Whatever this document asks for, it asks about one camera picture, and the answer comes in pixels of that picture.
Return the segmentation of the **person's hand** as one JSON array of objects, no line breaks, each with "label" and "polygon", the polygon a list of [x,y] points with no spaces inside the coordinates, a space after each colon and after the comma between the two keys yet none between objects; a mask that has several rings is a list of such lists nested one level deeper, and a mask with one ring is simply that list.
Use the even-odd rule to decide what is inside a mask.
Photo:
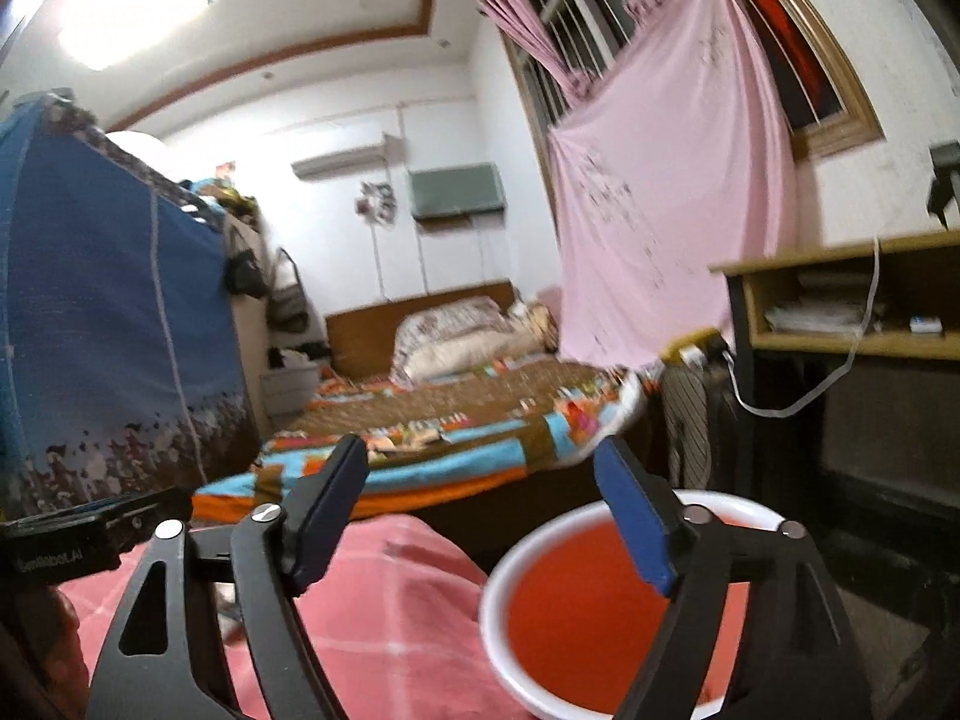
[{"label": "person's hand", "polygon": [[80,619],[53,587],[2,593],[2,717],[85,718]]}]

